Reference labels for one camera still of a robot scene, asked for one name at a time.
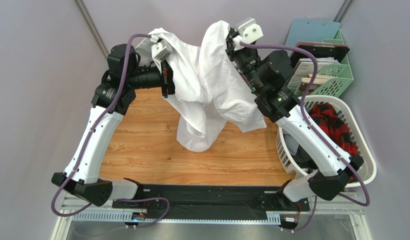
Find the white long sleeve shirt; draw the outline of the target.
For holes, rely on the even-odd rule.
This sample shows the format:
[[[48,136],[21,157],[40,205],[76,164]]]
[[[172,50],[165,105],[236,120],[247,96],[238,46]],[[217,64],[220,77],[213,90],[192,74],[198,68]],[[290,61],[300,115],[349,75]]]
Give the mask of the white long sleeve shirt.
[[[226,54],[229,29],[229,23],[215,22],[201,45],[195,46],[157,28],[136,46],[142,64],[153,60],[153,39],[160,38],[172,48],[167,62],[173,70],[175,94],[167,102],[180,114],[176,139],[192,152],[208,150],[227,122],[243,133],[266,128],[254,95]]]

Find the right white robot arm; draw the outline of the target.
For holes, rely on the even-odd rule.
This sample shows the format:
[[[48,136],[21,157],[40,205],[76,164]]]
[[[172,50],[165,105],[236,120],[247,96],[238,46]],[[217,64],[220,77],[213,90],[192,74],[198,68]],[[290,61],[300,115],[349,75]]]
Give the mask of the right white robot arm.
[[[330,201],[338,196],[363,164],[360,156],[341,149],[305,111],[301,101],[287,86],[293,75],[287,46],[273,46],[266,57],[258,55],[262,31],[230,28],[226,38],[230,60],[235,62],[245,82],[256,96],[261,113],[290,134],[316,163],[317,169],[283,184],[277,197],[290,204],[308,197]]]

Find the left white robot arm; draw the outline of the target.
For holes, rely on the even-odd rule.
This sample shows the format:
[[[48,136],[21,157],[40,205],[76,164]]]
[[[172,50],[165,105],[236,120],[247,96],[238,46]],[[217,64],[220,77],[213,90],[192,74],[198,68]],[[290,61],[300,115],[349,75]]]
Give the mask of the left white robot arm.
[[[107,56],[109,69],[104,72],[101,84],[95,89],[87,128],[77,151],[63,172],[56,172],[51,182],[95,206],[109,200],[133,199],[140,183],[128,178],[104,179],[100,167],[110,140],[130,104],[136,90],[160,88],[167,98],[175,93],[173,70],[165,56],[145,65],[140,61],[145,54],[130,47],[127,73],[122,79],[126,44],[111,49]]]

